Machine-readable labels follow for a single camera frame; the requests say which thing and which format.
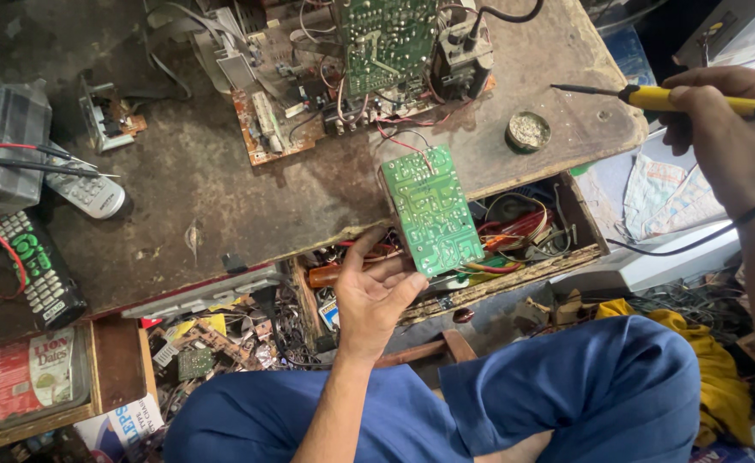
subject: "yellow soldering iron handle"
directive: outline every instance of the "yellow soldering iron handle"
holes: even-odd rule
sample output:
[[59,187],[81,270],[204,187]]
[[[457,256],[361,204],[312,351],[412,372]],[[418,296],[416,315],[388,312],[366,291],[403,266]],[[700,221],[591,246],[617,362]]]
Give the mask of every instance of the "yellow soldering iron handle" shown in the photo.
[[[679,111],[669,102],[669,89],[646,85],[628,85],[620,91],[621,100],[636,108],[650,111]],[[726,96],[726,101],[737,115],[754,115],[755,100]]]

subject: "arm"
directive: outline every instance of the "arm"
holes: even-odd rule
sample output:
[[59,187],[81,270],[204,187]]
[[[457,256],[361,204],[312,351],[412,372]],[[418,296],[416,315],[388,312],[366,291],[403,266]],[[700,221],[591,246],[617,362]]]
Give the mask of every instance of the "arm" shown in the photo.
[[[667,79],[663,87],[674,87],[672,103],[691,119],[691,123],[683,123],[674,114],[661,117],[671,130],[665,142],[675,154],[685,153],[693,143],[695,157],[729,216],[736,218],[749,211],[755,206],[755,122],[734,114],[722,94],[755,98],[755,71],[695,69]],[[755,325],[755,219],[738,233]]]
[[363,256],[384,235],[385,228],[372,229],[346,254],[334,285],[340,348],[294,462],[354,461],[372,367],[383,354],[400,312],[428,286],[426,277],[401,258],[362,271]]

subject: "green circuit board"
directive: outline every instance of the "green circuit board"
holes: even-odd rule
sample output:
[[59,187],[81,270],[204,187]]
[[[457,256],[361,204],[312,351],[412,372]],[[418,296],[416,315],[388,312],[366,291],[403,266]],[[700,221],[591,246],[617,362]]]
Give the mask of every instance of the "green circuit board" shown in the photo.
[[438,1],[337,0],[349,96],[419,75],[432,56]]
[[407,252],[418,271],[433,277],[484,258],[475,223],[454,171],[449,147],[384,162],[383,180],[400,219]]

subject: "wooden workbench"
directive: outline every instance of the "wooden workbench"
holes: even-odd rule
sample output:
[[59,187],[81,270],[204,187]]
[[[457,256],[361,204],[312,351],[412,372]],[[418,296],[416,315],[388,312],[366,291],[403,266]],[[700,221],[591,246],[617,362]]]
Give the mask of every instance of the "wooden workbench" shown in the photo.
[[[531,0],[487,2],[523,13]],[[148,129],[134,145],[98,156],[87,143],[76,103],[78,73],[120,89],[164,83],[146,65],[139,44],[142,3],[59,0],[0,6],[0,81],[43,77],[54,107],[53,138],[104,172],[121,174],[135,210],[125,221],[95,221],[70,205],[56,208],[50,230],[99,316],[224,275],[219,256],[234,252],[248,265],[283,259],[386,222],[389,209],[376,180],[385,160],[407,149],[373,129],[321,140],[309,152],[252,168],[232,105],[215,91],[185,45],[164,58],[195,93],[143,111]],[[78,18],[93,18],[77,21]],[[10,23],[20,31],[10,38]],[[572,82],[620,88],[622,74],[578,0],[547,0],[527,24],[489,16],[495,47],[495,90],[448,121],[420,128],[432,144],[448,143],[470,198],[509,189],[628,151],[647,134],[638,110],[615,98],[549,88]],[[440,118],[460,103],[426,114]],[[543,115],[547,147],[514,154],[504,143],[517,111]],[[399,140],[420,146],[415,135]],[[199,225],[197,259],[184,235]],[[0,308],[0,343],[32,334],[30,314]]]

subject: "hand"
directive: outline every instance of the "hand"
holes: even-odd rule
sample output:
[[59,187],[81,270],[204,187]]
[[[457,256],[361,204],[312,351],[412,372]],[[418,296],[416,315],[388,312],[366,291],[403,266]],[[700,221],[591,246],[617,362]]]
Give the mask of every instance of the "hand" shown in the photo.
[[717,200],[730,217],[755,206],[755,121],[747,122],[723,99],[755,99],[755,70],[742,67],[691,69],[666,79],[669,100],[681,113],[666,113],[663,143],[680,156],[689,145]]
[[400,312],[428,287],[409,259],[393,257],[362,270],[363,256],[384,236],[385,228],[379,226],[357,240],[334,285],[340,311],[338,358],[355,358],[370,367],[383,354]]

